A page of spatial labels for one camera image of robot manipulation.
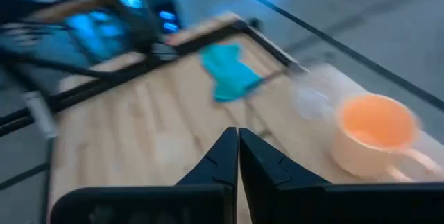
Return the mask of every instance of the metal rod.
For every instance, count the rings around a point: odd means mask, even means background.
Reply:
[[[93,78],[110,79],[110,78],[112,78],[112,75],[113,75],[113,73],[110,73],[110,72],[94,71],[94,70],[85,69],[85,68],[81,68],[81,67],[75,67],[70,64],[64,64],[61,62],[54,62],[54,61],[50,61],[50,60],[43,60],[43,59],[26,57],[24,55],[22,55],[18,58],[10,59],[9,61],[32,64],[36,67],[56,69],[59,71],[66,71],[71,74],[80,74],[80,75],[84,75],[84,76],[91,76]]]
[[[49,192],[51,190],[51,167],[52,167],[52,154],[54,147],[54,139],[51,138],[47,140],[46,145],[46,164],[48,164],[46,171],[46,175],[43,183],[43,196],[42,202],[40,203],[40,222],[41,224],[48,223],[47,218],[49,217]]]
[[[38,173],[45,171],[49,168],[49,165],[45,162],[43,164],[39,164],[32,169],[29,169],[27,171],[24,171],[23,173],[20,173],[16,176],[13,176],[7,180],[4,180],[3,182],[0,182],[0,191],[7,189],[8,187],[12,187],[16,185],[19,182],[22,182],[24,180],[27,180],[34,175],[37,175]]]
[[[30,112],[29,112],[28,108],[26,107],[26,108],[20,109],[16,112],[7,114],[4,117],[0,117],[0,126],[4,126],[8,123],[11,123],[13,121],[17,121],[17,120],[27,117],[27,116],[30,116]]]
[[[19,130],[21,128],[24,128],[34,122],[34,119],[31,115],[20,118],[16,121],[10,122],[6,125],[0,126],[0,137],[7,135],[13,131]]]
[[[137,76],[148,73],[149,71],[154,70],[155,68],[157,68],[163,64],[169,63],[169,62],[161,61],[158,59],[155,59],[155,60],[156,60],[156,63],[154,66],[150,66],[150,67],[140,66],[140,65],[135,66],[134,70],[132,70],[131,72],[124,73],[121,77],[119,77],[116,80],[113,80],[110,83],[98,83],[95,87],[93,87],[89,90],[85,90],[81,93],[75,94],[69,98],[61,100],[58,102],[58,107],[55,110],[59,111],[59,110],[63,110],[68,107],[71,107],[71,106],[73,106],[81,101],[84,101],[90,97],[96,96],[97,94],[100,94],[108,89],[111,89],[111,88],[116,87],[120,84],[123,84],[123,83],[137,77]]]
[[[129,65],[129,66],[124,67],[118,71],[113,71],[113,72],[119,72],[120,76],[130,76],[131,73],[133,73],[138,66],[144,66],[144,67],[146,67],[146,69],[148,69],[147,63],[144,60],[142,62],[138,62],[138,63],[132,64],[132,65]],[[71,96],[74,96],[74,95],[79,94],[81,92],[85,92],[87,90],[95,88],[97,85],[100,85],[101,83],[102,83],[102,81],[100,81],[100,80],[93,80],[88,83],[84,83],[84,84],[79,85],[73,89],[67,90],[65,92],[60,92],[59,94],[54,96],[54,99],[57,102],[61,101],[61,100],[65,100]]]

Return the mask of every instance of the cup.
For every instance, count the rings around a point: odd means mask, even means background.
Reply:
[[[398,155],[406,155],[427,171],[442,177],[440,166],[412,149],[420,123],[403,104],[377,94],[348,99],[336,111],[337,134],[333,160],[349,173],[374,178],[388,173],[400,182],[413,181],[395,167]]]

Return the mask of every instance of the white cup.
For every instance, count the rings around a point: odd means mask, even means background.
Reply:
[[[403,104],[386,96],[364,94],[348,99],[335,117],[332,157],[349,173],[362,178],[388,173],[400,182],[410,182],[412,179],[395,167],[395,158],[406,155],[442,177],[437,163],[412,149],[420,124]]]

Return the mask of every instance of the clear plastic object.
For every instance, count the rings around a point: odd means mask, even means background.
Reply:
[[[316,72],[323,64],[323,60],[311,60],[309,64],[294,64],[291,68],[293,104],[307,120],[325,119],[332,112],[330,83],[321,72]]]

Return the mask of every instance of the blue light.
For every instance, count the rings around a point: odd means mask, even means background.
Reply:
[[[161,18],[163,18],[163,19],[166,19],[166,20],[174,20],[174,19],[176,19],[176,16],[174,14],[172,14],[170,12],[165,12],[165,11],[160,12],[159,16]]]
[[[100,20],[100,21],[107,21],[109,18],[108,15],[106,15],[103,12],[91,12],[90,15],[93,16],[93,18]]]
[[[132,8],[141,8],[142,2],[140,0],[120,0],[123,5],[132,7]]]
[[[165,23],[164,24],[164,28],[167,29],[167,30],[170,30],[170,31],[172,31],[174,33],[176,31],[178,31],[178,26],[176,26],[175,24],[171,24],[171,23]]]

